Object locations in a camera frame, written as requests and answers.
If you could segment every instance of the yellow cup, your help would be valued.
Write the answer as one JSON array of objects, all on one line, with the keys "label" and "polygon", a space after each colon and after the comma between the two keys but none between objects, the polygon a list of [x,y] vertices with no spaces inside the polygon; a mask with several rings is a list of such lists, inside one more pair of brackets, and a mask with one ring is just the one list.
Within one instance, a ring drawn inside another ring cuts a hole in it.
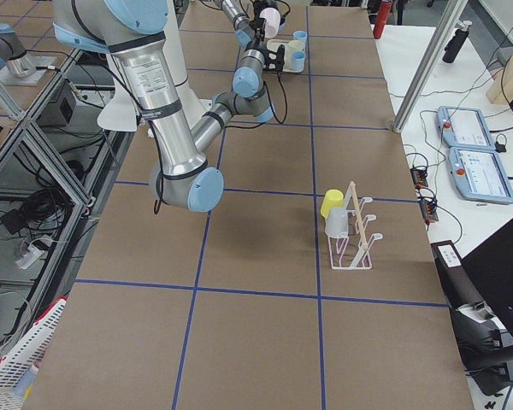
[{"label": "yellow cup", "polygon": [[341,207],[344,201],[344,194],[341,190],[328,190],[325,192],[325,198],[321,204],[320,214],[323,218],[328,218],[328,213],[333,207]]}]

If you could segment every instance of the metal pole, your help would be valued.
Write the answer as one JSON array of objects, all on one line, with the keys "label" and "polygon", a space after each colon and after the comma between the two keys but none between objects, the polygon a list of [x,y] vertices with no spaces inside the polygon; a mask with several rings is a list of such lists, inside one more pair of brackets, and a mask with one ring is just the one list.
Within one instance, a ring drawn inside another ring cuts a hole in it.
[{"label": "metal pole", "polygon": [[5,109],[9,116],[14,120],[22,120],[24,111],[21,109],[19,104],[11,97],[8,91],[4,88],[0,82],[0,103],[3,109]]},{"label": "metal pole", "polygon": [[446,4],[441,20],[433,33],[427,50],[424,53],[424,57],[422,57],[420,61],[420,66],[418,66],[416,70],[416,74],[410,83],[406,96],[393,121],[393,132],[400,133],[409,120],[410,113],[412,113],[418,101],[418,97],[428,81],[435,63],[439,59],[440,54],[444,51],[446,42],[452,35],[452,29],[459,20],[460,14],[467,2],[468,0],[449,0],[448,4]]}]

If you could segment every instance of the red and white basket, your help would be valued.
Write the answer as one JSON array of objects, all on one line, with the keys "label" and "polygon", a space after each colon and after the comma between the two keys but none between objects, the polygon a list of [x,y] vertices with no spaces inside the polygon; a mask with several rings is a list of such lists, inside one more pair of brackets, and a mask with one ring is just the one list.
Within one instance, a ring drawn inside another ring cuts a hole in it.
[{"label": "red and white basket", "polygon": [[0,359],[0,410],[19,410],[23,399],[13,389],[35,361],[44,358],[67,300],[57,299],[34,322],[31,329]]}]

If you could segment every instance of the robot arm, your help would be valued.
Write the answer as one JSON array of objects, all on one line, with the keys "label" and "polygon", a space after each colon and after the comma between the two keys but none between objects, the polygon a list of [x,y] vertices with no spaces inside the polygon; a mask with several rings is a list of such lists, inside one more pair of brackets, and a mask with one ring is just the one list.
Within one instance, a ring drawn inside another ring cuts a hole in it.
[{"label": "robot arm", "polygon": [[32,57],[21,44],[14,29],[4,23],[0,23],[0,59],[6,61],[8,70],[15,77],[24,78],[36,72]]},{"label": "robot arm", "polygon": [[207,167],[203,152],[215,136],[236,114],[253,114],[259,122],[273,117],[262,86],[265,58],[256,50],[261,39],[250,32],[249,18],[234,0],[215,1],[238,39],[246,34],[251,44],[234,74],[234,93],[216,97],[212,109],[191,129],[162,50],[165,0],[54,0],[57,39],[71,47],[110,53],[150,122],[162,164],[150,175],[158,201],[195,212],[214,208],[224,188],[220,171]]}]

